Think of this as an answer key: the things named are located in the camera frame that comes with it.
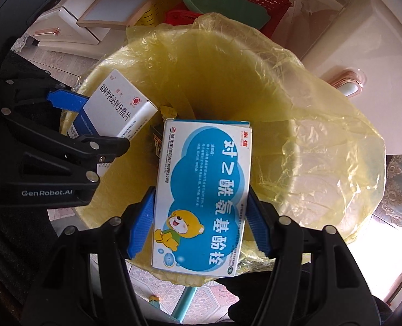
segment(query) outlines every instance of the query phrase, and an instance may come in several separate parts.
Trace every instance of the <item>white drawer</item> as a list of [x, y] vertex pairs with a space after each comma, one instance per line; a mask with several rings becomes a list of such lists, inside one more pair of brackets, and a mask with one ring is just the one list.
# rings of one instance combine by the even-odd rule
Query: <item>white drawer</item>
[[64, 7], [43, 13], [28, 29], [39, 41], [75, 42], [97, 45], [98, 39], [89, 30], [76, 24], [77, 20]]

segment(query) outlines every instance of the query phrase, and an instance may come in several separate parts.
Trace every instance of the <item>small whiteboard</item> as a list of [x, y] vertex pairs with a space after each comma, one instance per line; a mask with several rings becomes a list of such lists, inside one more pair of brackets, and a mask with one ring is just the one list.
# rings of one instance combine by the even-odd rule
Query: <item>small whiteboard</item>
[[77, 21], [82, 27], [124, 30], [150, 9], [152, 0], [96, 0]]

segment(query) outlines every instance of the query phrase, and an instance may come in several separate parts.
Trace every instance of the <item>red plastic basket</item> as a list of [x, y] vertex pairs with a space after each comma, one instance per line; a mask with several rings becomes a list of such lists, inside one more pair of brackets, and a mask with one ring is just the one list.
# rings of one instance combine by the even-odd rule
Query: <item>red plastic basket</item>
[[[289, 7], [291, 6], [291, 2], [289, 0], [249, 0], [257, 5], [265, 7], [268, 15], [271, 17], [269, 22], [260, 30], [265, 36], [270, 38], [280, 22], [281, 18], [283, 18], [284, 14], [287, 12]], [[179, 26], [183, 24], [191, 24], [193, 23], [193, 19], [188, 18], [185, 15], [187, 12], [187, 8], [183, 8], [179, 4], [175, 8], [171, 9], [167, 12], [165, 17], [165, 23], [172, 24], [174, 26]]]

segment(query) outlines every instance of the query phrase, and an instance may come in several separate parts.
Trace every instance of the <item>cartoon bear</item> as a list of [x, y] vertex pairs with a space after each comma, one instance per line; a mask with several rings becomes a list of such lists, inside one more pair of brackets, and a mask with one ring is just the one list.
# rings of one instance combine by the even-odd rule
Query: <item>cartoon bear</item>
[[166, 220], [166, 225], [170, 229], [164, 231], [157, 229], [154, 232], [154, 240], [157, 243], [162, 243], [172, 251], [177, 250], [181, 237], [194, 238], [204, 232], [204, 226], [196, 215], [184, 209], [172, 212]]

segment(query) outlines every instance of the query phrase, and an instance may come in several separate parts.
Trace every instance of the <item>crumpled plastic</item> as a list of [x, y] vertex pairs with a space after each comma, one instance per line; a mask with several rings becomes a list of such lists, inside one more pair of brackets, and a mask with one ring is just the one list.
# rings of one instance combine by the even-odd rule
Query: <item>crumpled plastic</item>
[[[181, 118], [250, 121], [250, 183], [259, 198], [302, 226], [320, 230], [331, 224], [346, 243], [355, 239], [384, 192], [385, 144], [344, 95], [290, 51], [219, 14], [202, 15], [188, 26], [135, 26], [127, 38], [95, 66], [79, 93], [91, 95], [118, 69], [154, 104], [171, 106]], [[63, 133], [75, 116], [65, 116]], [[91, 204], [76, 209], [88, 227], [121, 215], [156, 184], [150, 125], [160, 122], [158, 113], [102, 177]], [[153, 269], [151, 235], [134, 265], [185, 286], [213, 279]], [[272, 269], [273, 263], [246, 224], [237, 273]]]

